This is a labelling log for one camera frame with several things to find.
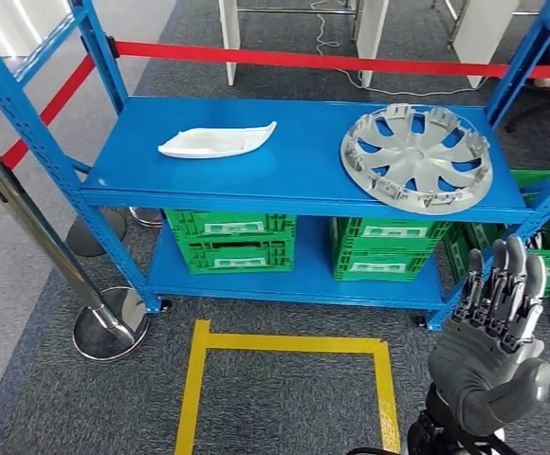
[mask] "red barrier tape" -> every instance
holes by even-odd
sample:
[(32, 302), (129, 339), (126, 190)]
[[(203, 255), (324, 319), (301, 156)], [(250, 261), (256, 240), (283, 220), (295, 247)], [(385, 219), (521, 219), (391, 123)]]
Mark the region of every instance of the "red barrier tape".
[[(60, 113), (64, 104), (74, 95), (79, 85), (83, 83), (94, 69), (94, 61), (85, 55), (75, 71), (58, 90), (52, 101), (48, 102), (39, 117), (46, 125), (49, 125)], [(3, 162), (10, 169), (14, 169), (28, 152), (28, 147), (22, 139), (12, 145), (3, 154)]]
[[(370, 70), (380, 73), (434, 74), (440, 76), (502, 77), (506, 64), (458, 64), (453, 62), (421, 62), (412, 60), (360, 59), (338, 55), (300, 54), (249, 49), (221, 49), (196, 45), (159, 45), (117, 41), (121, 55), (197, 62), (232, 62), (302, 68)], [(532, 78), (550, 78), (550, 66), (537, 66)]]

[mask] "white desk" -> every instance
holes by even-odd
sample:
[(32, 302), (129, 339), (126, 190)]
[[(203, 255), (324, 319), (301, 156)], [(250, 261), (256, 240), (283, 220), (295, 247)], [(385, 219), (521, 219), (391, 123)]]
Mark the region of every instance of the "white desk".
[[(241, 47), (240, 34), (240, 12), (237, 0), (218, 0), (220, 19), (222, 25), (222, 39), (226, 49), (239, 49)], [(357, 30), (357, 55), (362, 58), (376, 58), (384, 25), (384, 17), (389, 0), (364, 0), (357, 3), (359, 22)], [(319, 32), (316, 24), (315, 35)], [(235, 72), (237, 64), (227, 64), (227, 78), (229, 85), (235, 83)], [(362, 71), (364, 85), (372, 82), (372, 71)]]
[[(519, 0), (471, 1), (463, 9), (452, 45), (464, 64), (489, 64), (511, 22)], [(475, 88), (480, 76), (468, 76)]]

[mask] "yellow floor tape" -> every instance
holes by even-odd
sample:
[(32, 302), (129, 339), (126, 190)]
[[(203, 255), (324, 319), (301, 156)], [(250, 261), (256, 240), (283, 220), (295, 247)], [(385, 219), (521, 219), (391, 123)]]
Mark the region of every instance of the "yellow floor tape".
[(212, 334), (209, 320), (198, 319), (188, 358), (188, 369), (174, 455), (192, 455), (199, 408), (201, 380), (208, 349), (288, 351), (295, 353), (371, 354), (374, 358), (382, 447), (400, 449), (391, 363), (386, 341), (378, 338), (289, 337), (279, 335)]

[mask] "stacked crates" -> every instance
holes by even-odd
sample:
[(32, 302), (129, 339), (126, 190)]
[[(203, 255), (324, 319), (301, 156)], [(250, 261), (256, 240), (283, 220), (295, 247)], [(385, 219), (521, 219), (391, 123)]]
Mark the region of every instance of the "stacked crates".
[(190, 273), (289, 271), (295, 216), (164, 210)]
[(331, 218), (337, 280), (414, 280), (450, 223)]
[[(550, 171), (512, 170), (514, 178), (520, 188), (535, 184), (550, 177)], [(532, 195), (524, 193), (529, 201)], [(487, 250), (506, 229), (505, 225), (483, 223), (457, 223), (444, 239), (446, 255), (450, 262), (455, 280), (462, 278), (467, 272), (468, 258), (467, 254), (473, 247)], [(550, 295), (550, 220), (543, 229), (543, 247), (541, 249), (529, 248), (527, 254), (538, 254), (545, 260), (547, 269), (547, 285), (545, 296)]]

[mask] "blue shelf post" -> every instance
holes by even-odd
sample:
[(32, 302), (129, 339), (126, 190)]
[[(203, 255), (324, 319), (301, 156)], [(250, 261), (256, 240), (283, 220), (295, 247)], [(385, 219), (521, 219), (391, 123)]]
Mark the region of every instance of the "blue shelf post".
[[(528, 78), (530, 71), (543, 55), (550, 44), (550, 0), (541, 9), (534, 23), (529, 28), (520, 47), (509, 64), (509, 68), (501, 79), (494, 93), (486, 106), (488, 121), (495, 128), (507, 112), (511, 102)], [(528, 239), (534, 232), (550, 219), (550, 179), (532, 200), (529, 206), (534, 212), (521, 225), (509, 227), (503, 238), (517, 234), (522, 239)], [(485, 273), (492, 267), (492, 257), (485, 259)], [(441, 330), (441, 324), (458, 303), (461, 296), (462, 281), (456, 283), (444, 297), (443, 308), (428, 313), (426, 318), (428, 330)]]
[(69, 2), (73, 10), (80, 9), (86, 12), (85, 17), (79, 25), (83, 44), (96, 65), (115, 111), (118, 115), (120, 114), (128, 100), (128, 91), (95, 9), (91, 0), (69, 0)]
[[(73, 14), (92, 16), (92, 10), (84, 5), (73, 5)], [(93, 29), (86, 27), (85, 33), (104, 36), (99, 24), (93, 24)], [(149, 311), (157, 312), (159, 302), (154, 293), (146, 289), (146, 279), (134, 260), (119, 242), (96, 207), (87, 204), (79, 192), (81, 181), (76, 176), (71, 161), (56, 142), (44, 124), (30, 101), (27, 98), (18, 83), (9, 72), (0, 57), (0, 109), (34, 156), (43, 166), (52, 179), (66, 196), (66, 198), (108, 253), (108, 255), (134, 287), (147, 305)]]

